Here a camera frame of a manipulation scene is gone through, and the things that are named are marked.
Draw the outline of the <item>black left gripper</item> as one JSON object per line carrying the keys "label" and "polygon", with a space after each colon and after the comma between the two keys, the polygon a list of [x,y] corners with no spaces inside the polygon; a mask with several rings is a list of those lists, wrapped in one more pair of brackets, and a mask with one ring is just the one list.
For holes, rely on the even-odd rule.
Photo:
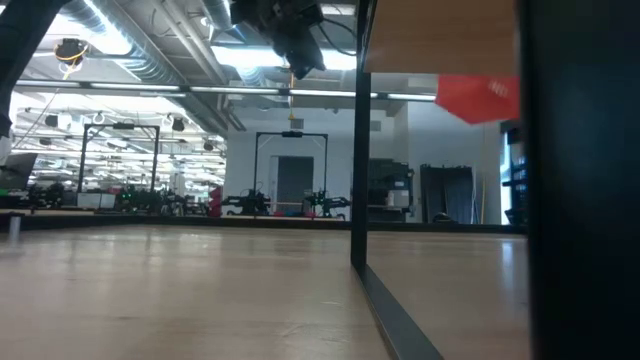
{"label": "black left gripper", "polygon": [[325,71],[320,47],[309,31],[324,21],[317,0],[231,0],[233,25],[246,24],[266,41],[289,40],[287,61],[296,79]]}

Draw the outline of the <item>black crate stack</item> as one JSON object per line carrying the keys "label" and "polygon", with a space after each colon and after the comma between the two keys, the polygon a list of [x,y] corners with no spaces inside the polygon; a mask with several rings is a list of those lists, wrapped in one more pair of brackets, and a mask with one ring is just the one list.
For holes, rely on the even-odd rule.
{"label": "black crate stack", "polygon": [[424,223],[442,222],[445,215],[458,224],[473,222],[474,179],[467,166],[420,166],[421,210]]}

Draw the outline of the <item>fluorescent ceiling light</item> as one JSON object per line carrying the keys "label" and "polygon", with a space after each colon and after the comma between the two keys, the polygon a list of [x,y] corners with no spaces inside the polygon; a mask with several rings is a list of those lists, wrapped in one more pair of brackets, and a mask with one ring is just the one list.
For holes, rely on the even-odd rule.
{"label": "fluorescent ceiling light", "polygon": [[[240,68],[288,67],[289,62],[278,56],[269,47],[225,47],[212,46],[211,50],[221,65]],[[356,69],[356,58],[341,54],[333,49],[321,50],[327,70],[349,71]]]}

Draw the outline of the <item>dark computer monitor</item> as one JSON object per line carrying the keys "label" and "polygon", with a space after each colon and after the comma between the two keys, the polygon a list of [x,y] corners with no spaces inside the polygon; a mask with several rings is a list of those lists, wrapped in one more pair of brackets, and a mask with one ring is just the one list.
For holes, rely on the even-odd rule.
{"label": "dark computer monitor", "polygon": [[33,171],[36,153],[9,155],[3,165],[0,165],[0,189],[24,190]]}

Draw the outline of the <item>black gantry frame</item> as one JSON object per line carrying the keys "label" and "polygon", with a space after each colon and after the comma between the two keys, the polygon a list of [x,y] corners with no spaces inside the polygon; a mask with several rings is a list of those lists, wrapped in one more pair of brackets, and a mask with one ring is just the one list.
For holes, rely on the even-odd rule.
{"label": "black gantry frame", "polygon": [[95,124],[95,123],[84,124],[77,192],[81,193],[83,191],[84,168],[85,168],[85,162],[86,162],[88,143],[92,141],[97,135],[99,135],[106,128],[111,128],[116,130],[151,129],[155,131],[155,137],[153,138],[154,152],[153,152],[153,159],[152,159],[152,172],[151,172],[151,183],[150,183],[150,190],[154,191],[155,185],[156,185],[156,173],[157,173],[158,155],[159,155],[159,149],[160,149],[160,127],[158,125],[137,125],[135,123],[117,122],[113,124]]}
{"label": "black gantry frame", "polygon": [[[296,130],[261,131],[254,137],[252,189],[271,199],[269,215],[312,217],[305,197],[327,189],[329,136]],[[312,157],[314,159],[313,188],[305,192],[300,203],[277,201],[278,158],[281,156]]]}

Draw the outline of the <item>silver ventilation duct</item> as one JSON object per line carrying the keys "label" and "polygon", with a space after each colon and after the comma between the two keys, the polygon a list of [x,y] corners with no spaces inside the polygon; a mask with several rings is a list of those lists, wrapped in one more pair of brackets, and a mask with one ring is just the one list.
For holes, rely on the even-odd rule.
{"label": "silver ventilation duct", "polygon": [[[263,45],[258,34],[246,24],[231,22],[230,0],[201,0],[209,27],[209,43],[212,46],[241,47]],[[233,67],[242,82],[249,87],[266,87],[267,80],[260,67]]]}
{"label": "silver ventilation duct", "polygon": [[[161,53],[144,31],[134,22],[116,0],[71,0],[62,7],[60,15],[84,26],[93,38],[105,36],[124,46],[124,50],[106,50],[107,54],[122,55],[119,65],[145,84],[185,85],[186,79]],[[171,101],[205,132],[227,137],[228,125],[201,96],[187,93]]]}

